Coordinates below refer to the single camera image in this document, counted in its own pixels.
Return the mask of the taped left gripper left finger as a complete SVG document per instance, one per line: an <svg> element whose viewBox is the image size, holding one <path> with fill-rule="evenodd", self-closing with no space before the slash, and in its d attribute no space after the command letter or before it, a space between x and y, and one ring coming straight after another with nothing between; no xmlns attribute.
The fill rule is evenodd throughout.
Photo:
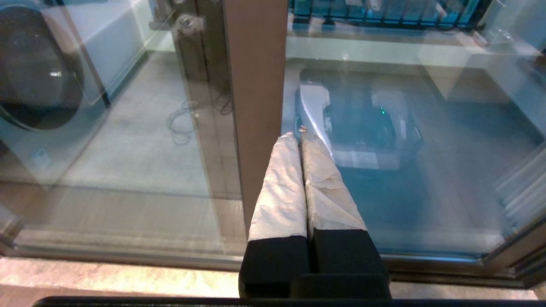
<svg viewBox="0 0 546 307"><path fill-rule="evenodd" d="M292 281L310 273L308 209L298 140L275 142L251 219L238 274L241 298L287 298Z"/></svg>

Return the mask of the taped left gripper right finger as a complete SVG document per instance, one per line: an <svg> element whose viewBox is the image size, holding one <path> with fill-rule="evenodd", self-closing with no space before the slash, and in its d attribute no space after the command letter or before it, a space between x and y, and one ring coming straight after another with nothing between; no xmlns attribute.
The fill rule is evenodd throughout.
<svg viewBox="0 0 546 307"><path fill-rule="evenodd" d="M324 142L316 134L304 132L301 150L308 229L318 273L389 278Z"/></svg>

